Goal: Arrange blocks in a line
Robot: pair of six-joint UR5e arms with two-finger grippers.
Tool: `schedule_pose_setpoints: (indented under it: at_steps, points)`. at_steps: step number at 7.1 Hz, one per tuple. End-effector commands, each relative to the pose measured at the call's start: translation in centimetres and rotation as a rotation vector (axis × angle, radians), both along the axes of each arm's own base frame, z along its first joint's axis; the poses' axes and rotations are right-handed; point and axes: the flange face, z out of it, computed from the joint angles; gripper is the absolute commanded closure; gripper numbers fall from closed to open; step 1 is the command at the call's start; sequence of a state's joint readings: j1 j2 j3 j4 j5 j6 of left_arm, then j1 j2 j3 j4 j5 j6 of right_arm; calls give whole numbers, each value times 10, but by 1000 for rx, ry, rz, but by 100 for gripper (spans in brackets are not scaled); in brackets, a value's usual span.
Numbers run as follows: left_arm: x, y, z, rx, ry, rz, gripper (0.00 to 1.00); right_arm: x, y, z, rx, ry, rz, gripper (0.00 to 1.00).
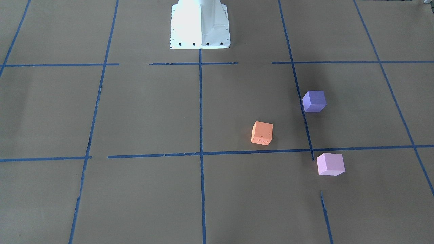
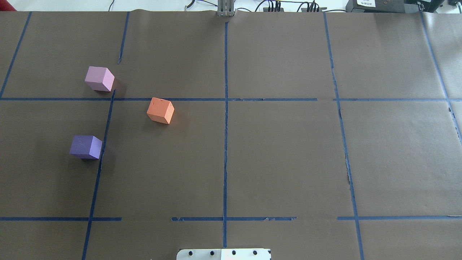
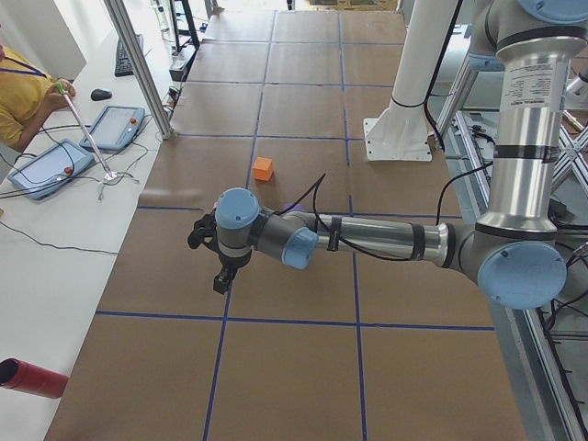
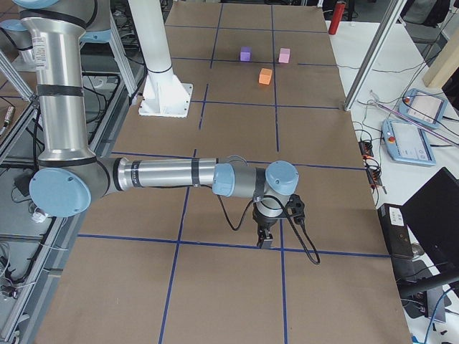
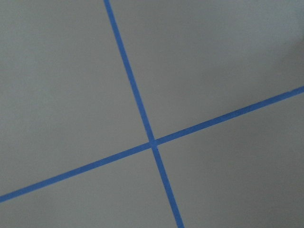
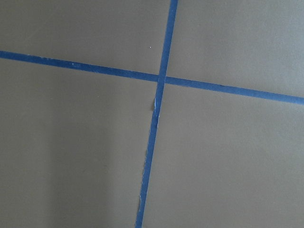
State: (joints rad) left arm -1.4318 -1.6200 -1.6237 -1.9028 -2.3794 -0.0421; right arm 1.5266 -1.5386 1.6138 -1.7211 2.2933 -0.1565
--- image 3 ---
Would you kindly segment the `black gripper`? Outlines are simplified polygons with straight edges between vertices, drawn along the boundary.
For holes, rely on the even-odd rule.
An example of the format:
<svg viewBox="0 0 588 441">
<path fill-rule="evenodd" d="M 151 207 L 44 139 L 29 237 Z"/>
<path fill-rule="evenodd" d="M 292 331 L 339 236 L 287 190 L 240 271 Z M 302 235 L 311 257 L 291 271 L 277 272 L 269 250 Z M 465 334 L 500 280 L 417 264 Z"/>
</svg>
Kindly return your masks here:
<svg viewBox="0 0 588 441">
<path fill-rule="evenodd" d="M 251 260 L 251 247 L 231 248 L 219 245 L 220 273 L 214 277 L 213 290 L 217 293 L 227 293 L 235 278 L 235 273 L 246 266 Z"/>
</svg>

